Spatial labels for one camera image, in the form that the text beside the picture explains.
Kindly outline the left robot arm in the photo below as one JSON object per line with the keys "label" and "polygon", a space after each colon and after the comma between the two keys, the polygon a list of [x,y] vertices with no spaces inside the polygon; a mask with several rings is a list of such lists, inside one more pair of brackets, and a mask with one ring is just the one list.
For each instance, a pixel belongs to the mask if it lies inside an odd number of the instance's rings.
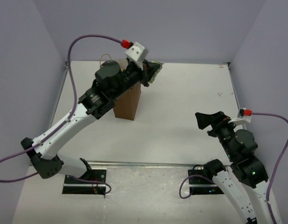
{"label": "left robot arm", "polygon": [[142,68],[127,61],[122,69],[117,61],[104,62],[95,73],[92,86],[74,101],[73,108],[44,134],[21,141],[38,175],[48,179],[56,174],[74,176],[79,182],[91,180],[88,162],[62,156],[59,150],[82,129],[115,107],[115,102],[137,84],[148,87],[162,69],[162,63],[145,60]]}

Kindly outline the green candy packet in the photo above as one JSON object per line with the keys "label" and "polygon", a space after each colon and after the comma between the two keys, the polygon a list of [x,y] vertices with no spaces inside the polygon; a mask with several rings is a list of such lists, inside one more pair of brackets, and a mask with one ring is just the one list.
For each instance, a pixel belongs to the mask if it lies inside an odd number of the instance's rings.
{"label": "green candy packet", "polygon": [[163,67],[163,64],[164,64],[162,61],[152,61],[152,63],[154,63],[154,66],[156,67],[156,70],[153,72],[153,75],[152,75],[152,77],[150,79],[150,84],[152,84],[155,81],[157,75],[161,71],[161,69]]}

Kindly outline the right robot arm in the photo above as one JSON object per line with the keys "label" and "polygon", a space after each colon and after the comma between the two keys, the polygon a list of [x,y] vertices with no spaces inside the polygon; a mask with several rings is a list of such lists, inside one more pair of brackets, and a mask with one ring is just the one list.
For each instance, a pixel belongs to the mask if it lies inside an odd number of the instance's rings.
{"label": "right robot arm", "polygon": [[200,130],[211,126],[207,134],[218,138],[231,165],[231,171],[244,188],[240,190],[227,168],[218,159],[203,165],[202,177],[207,183],[215,183],[227,196],[244,224],[282,223],[265,166],[255,156],[258,145],[252,132],[236,130],[236,126],[249,123],[252,111],[242,108],[237,118],[223,112],[195,114]]}

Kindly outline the brown paper bag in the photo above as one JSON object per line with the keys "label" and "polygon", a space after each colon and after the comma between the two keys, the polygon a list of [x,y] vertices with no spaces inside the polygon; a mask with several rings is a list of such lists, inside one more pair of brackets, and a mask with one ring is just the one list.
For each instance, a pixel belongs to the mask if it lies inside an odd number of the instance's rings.
{"label": "brown paper bag", "polygon": [[[103,63],[105,62],[103,60],[104,56],[109,57],[109,59],[105,60],[106,62],[112,61],[112,58],[109,54],[103,54],[101,55],[99,60],[100,67],[102,67]],[[115,61],[119,63],[122,71],[126,69],[128,66],[127,59],[121,58],[116,59]],[[116,105],[113,108],[114,116],[119,119],[126,119],[133,121],[135,119],[135,115],[137,112],[140,95],[141,95],[141,84],[137,83],[116,101],[115,103]]]}

